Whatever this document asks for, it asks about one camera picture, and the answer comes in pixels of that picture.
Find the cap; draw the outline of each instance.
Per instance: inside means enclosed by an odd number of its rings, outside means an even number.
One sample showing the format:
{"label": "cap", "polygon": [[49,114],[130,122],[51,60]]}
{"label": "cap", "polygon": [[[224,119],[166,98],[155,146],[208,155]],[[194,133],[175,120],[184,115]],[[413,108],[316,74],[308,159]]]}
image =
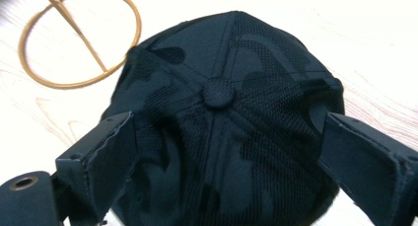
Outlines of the cap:
{"label": "cap", "polygon": [[290,34],[244,12],[133,47],[102,118],[133,111],[125,225],[308,225],[338,186],[318,166],[342,85]]}

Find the black object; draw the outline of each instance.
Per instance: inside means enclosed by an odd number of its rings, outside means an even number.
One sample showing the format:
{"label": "black object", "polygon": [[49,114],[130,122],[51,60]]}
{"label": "black object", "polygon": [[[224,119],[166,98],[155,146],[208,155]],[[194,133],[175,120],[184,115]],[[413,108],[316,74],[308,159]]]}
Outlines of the black object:
{"label": "black object", "polygon": [[[376,151],[384,135],[340,127],[350,126],[343,115],[324,122],[344,112],[341,83],[293,36],[232,12],[179,24],[127,58],[103,121],[56,160],[49,181],[35,172],[1,186],[1,223],[54,225],[69,216],[72,225],[93,225],[112,205],[126,225],[309,225],[337,194],[327,173],[352,191],[389,174],[388,184],[374,185],[388,200],[349,195],[378,225],[411,222],[414,168],[362,172],[370,166],[355,157],[346,160],[353,176],[338,163],[354,137],[354,156],[383,167],[414,167],[415,152],[398,143]],[[398,152],[407,161],[392,158]],[[26,207],[38,199],[27,195],[35,188],[42,210]],[[400,212],[399,200],[412,213]]]}
{"label": "black object", "polygon": [[326,118],[319,164],[376,225],[411,225],[418,153],[361,121]]}

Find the wooden table surface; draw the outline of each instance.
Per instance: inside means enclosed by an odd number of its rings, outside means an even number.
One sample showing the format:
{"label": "wooden table surface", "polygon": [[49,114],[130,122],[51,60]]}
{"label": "wooden table surface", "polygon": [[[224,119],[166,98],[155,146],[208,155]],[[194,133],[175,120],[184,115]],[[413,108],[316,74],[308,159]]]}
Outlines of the wooden table surface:
{"label": "wooden table surface", "polygon": [[[182,21],[241,10],[299,38],[345,88],[346,114],[418,150],[417,0],[132,0],[140,40]],[[31,171],[53,173],[54,159],[99,121],[120,69],[94,85],[44,87],[18,57],[22,31],[47,0],[0,0],[0,184]],[[134,17],[118,0],[65,4],[106,66],[126,52]],[[66,82],[100,67],[54,10],[28,40],[28,62]],[[118,225],[110,215],[109,225]],[[373,225],[343,192],[315,225]]]}

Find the dark fabric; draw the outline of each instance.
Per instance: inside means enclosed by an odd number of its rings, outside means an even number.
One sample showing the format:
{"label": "dark fabric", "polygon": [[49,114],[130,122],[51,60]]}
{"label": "dark fabric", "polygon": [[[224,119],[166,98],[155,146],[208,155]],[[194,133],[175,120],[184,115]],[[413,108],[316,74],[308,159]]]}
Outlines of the dark fabric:
{"label": "dark fabric", "polygon": [[134,111],[140,158],[113,209],[126,225],[301,225],[337,185],[311,105],[342,86],[293,36],[243,12],[133,47],[103,118]]}

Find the cap button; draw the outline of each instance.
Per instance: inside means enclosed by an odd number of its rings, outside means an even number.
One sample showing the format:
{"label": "cap button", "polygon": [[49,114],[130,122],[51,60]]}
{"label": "cap button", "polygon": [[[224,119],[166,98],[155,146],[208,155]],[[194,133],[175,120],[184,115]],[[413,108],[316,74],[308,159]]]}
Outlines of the cap button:
{"label": "cap button", "polygon": [[235,98],[235,89],[231,80],[225,78],[210,79],[202,91],[204,104],[212,109],[227,108]]}

